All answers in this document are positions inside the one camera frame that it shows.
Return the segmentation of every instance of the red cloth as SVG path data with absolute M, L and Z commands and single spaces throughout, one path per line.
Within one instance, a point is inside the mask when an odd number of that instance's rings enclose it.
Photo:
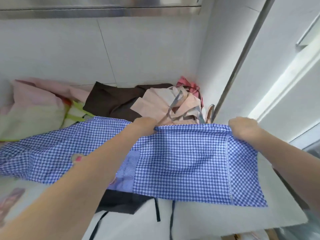
M 177 82 L 176 87 L 180 87 L 180 86 L 185 86 L 186 88 L 189 89 L 189 92 L 191 92 L 194 96 L 199 98 L 201 100 L 201 108 L 203 108 L 203 100 L 200 94 L 200 87 L 196 83 L 189 82 L 184 76 L 181 76 Z

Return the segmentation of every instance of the black strap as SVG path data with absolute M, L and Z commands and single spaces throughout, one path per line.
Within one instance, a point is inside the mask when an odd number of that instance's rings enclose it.
M 99 229 L 100 222 L 101 222 L 102 218 L 104 218 L 106 216 L 107 213 L 108 213 L 108 211 L 104 212 L 103 215 L 100 217 L 100 220 L 97 222 L 96 226 L 94 227 L 94 230 L 91 233 L 89 240 L 94 240 L 94 237 L 96 236 L 97 231 Z
M 159 205 L 158 205 L 158 200 L 154 198 L 154 204 L 155 204 L 155 213 L 157 215 L 157 222 L 160 222 L 160 211 L 159 211 Z
M 172 240 L 172 226 L 174 224 L 174 206 L 176 205 L 176 201 L 172 201 L 172 212 L 170 217 L 170 240 Z

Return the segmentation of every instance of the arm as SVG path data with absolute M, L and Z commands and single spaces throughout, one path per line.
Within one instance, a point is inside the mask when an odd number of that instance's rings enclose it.
M 0 239 L 81 239 L 122 161 L 156 121 L 138 118 L 84 157 L 3 228 Z
M 320 213 L 320 159 L 271 135 L 253 119 L 236 117 L 229 126 L 236 138 L 268 159 L 301 198 Z

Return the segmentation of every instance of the blue gingham fabric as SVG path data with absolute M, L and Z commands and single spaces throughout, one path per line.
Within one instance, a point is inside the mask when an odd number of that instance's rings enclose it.
M 52 184 L 70 169 L 73 154 L 88 155 L 127 124 L 96 116 L 10 143 L 0 150 L 0 174 Z M 117 173 L 133 178 L 125 182 L 129 191 L 177 201 L 267 206 L 258 182 L 257 152 L 234 139 L 228 126 L 168 125 L 155 130 L 138 140 Z

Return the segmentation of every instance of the hand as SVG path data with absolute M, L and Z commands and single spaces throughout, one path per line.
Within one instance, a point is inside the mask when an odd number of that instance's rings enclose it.
M 134 130 L 139 136 L 150 136 L 155 131 L 154 128 L 157 125 L 157 121 L 150 117 L 141 117 L 134 120 L 133 123 L 127 125 L 128 128 Z
M 244 117 L 229 120 L 229 126 L 234 137 L 248 143 L 255 140 L 263 131 L 256 120 Z

